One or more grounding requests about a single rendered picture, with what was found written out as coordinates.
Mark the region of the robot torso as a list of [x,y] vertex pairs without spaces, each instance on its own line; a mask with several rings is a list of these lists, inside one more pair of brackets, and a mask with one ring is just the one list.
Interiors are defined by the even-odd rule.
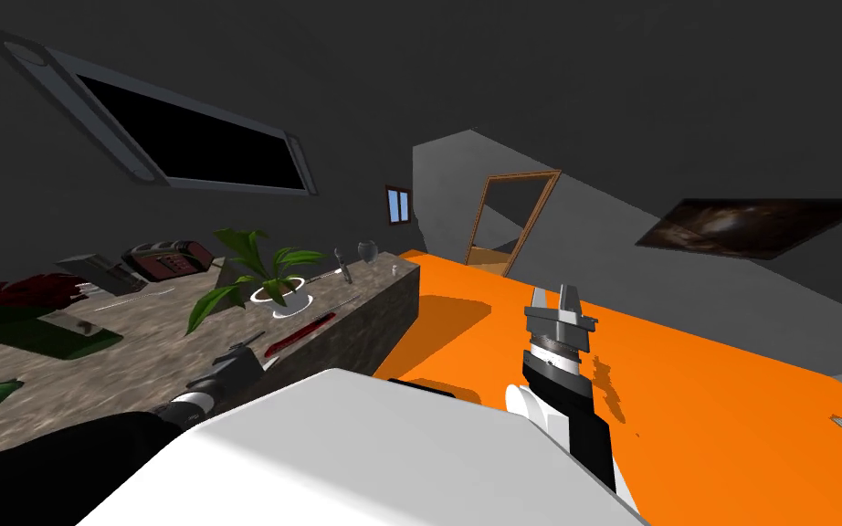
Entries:
[[178,437],[79,526],[648,526],[524,416],[330,369]]

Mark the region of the long silver knife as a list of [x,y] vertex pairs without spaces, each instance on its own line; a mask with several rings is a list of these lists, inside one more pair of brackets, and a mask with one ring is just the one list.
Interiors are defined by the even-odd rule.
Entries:
[[138,300],[144,300],[144,299],[148,299],[148,298],[155,298],[155,297],[159,297],[159,296],[162,296],[162,295],[165,295],[165,294],[169,294],[169,293],[171,293],[171,292],[173,292],[173,291],[175,291],[175,288],[164,289],[164,290],[160,290],[160,291],[150,292],[150,293],[147,293],[147,294],[142,294],[142,295],[137,296],[137,297],[134,297],[134,298],[130,298],[130,299],[127,299],[127,300],[117,301],[117,302],[114,302],[114,303],[112,303],[112,304],[109,304],[109,305],[106,305],[106,306],[99,307],[99,308],[97,308],[97,309],[93,310],[93,312],[94,312],[94,313],[96,313],[96,312],[101,312],[101,311],[105,311],[105,310],[113,309],[113,308],[116,308],[116,307],[120,307],[120,306],[126,305],[126,304],[128,304],[128,303],[132,303],[132,302],[138,301]]

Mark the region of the red and black toaster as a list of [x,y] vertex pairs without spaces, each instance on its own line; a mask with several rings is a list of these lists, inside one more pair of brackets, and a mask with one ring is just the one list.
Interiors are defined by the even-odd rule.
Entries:
[[198,242],[179,240],[139,245],[123,252],[121,259],[148,281],[166,281],[204,273],[215,257]]

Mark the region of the small blue window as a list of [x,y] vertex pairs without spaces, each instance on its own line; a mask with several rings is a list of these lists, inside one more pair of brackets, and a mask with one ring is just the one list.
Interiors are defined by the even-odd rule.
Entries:
[[389,224],[409,224],[412,220],[411,190],[387,185],[385,187],[385,192]]

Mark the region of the red handled knife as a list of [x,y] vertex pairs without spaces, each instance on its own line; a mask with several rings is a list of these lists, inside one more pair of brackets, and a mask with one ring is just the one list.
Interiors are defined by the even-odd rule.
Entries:
[[289,346],[293,345],[296,342],[304,339],[308,335],[312,334],[313,332],[317,331],[320,327],[326,325],[336,316],[334,311],[329,311],[322,314],[320,317],[313,319],[312,322],[306,324],[302,328],[298,329],[297,331],[293,332],[291,335],[283,338],[273,344],[271,344],[265,353],[263,354],[264,359],[268,359],[269,356],[279,352],[283,349],[288,348]]

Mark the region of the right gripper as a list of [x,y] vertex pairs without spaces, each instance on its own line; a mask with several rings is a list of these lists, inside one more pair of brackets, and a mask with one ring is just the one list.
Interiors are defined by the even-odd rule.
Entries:
[[526,306],[526,330],[567,346],[588,346],[589,334],[595,332],[597,319],[582,314],[577,287],[563,284],[559,291],[558,309],[547,307],[546,290],[535,287],[532,307]]

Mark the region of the red flowers on green tray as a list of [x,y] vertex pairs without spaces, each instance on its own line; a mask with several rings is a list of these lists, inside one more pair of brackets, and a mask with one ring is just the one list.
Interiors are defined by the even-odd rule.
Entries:
[[65,309],[85,300],[72,274],[38,274],[0,283],[0,344],[48,358],[72,361],[105,350],[123,336]]

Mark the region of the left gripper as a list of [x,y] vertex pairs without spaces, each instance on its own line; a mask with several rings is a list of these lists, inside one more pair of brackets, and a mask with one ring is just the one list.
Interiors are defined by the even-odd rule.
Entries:
[[279,359],[272,355],[261,363],[250,345],[261,338],[264,331],[248,337],[241,342],[241,346],[231,348],[225,355],[215,362],[208,372],[207,378],[223,392],[236,392],[256,383]]

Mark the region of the grey metal box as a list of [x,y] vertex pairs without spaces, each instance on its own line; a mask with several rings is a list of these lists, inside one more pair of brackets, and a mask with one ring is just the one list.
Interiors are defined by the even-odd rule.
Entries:
[[147,286],[147,281],[127,271],[122,264],[98,254],[65,258],[55,265],[117,297],[140,292]]

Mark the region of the grey framed black television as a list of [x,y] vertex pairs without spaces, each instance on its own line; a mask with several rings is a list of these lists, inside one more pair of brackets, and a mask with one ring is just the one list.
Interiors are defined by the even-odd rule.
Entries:
[[318,193],[289,131],[1,29],[0,56],[137,185]]

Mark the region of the dark brown wall picture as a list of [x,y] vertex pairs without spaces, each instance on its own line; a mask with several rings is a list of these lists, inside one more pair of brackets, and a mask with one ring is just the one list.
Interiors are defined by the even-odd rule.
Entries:
[[685,198],[635,245],[773,260],[842,224],[842,198]]

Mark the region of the thin dark stick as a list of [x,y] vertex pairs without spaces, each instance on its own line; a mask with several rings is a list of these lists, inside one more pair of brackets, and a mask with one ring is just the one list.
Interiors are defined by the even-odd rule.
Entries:
[[360,294],[354,295],[354,296],[350,297],[349,299],[344,300],[341,303],[339,303],[339,304],[337,304],[333,307],[330,307],[329,309],[327,309],[325,311],[320,312],[319,314],[316,315],[316,318],[318,319],[322,316],[326,316],[330,313],[333,313],[333,312],[337,311],[339,308],[341,308],[341,307],[343,307],[347,304],[350,304],[350,303],[354,302],[355,300],[358,300],[360,297],[361,297]]

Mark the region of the green plant in white pot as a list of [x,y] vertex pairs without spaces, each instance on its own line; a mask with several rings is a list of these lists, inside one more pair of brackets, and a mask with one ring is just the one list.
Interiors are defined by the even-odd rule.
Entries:
[[188,318],[187,334],[194,332],[221,300],[229,300],[232,305],[243,308],[245,300],[241,295],[241,286],[247,283],[256,284],[264,290],[268,300],[280,307],[287,307],[292,300],[304,299],[305,294],[301,290],[306,279],[300,274],[290,273],[289,269],[316,265],[327,258],[324,253],[284,247],[275,253],[271,269],[267,269],[258,248],[258,241],[268,236],[264,231],[223,228],[215,231],[214,235],[236,253],[231,260],[249,272],[236,277],[231,284],[207,292],[197,300]]

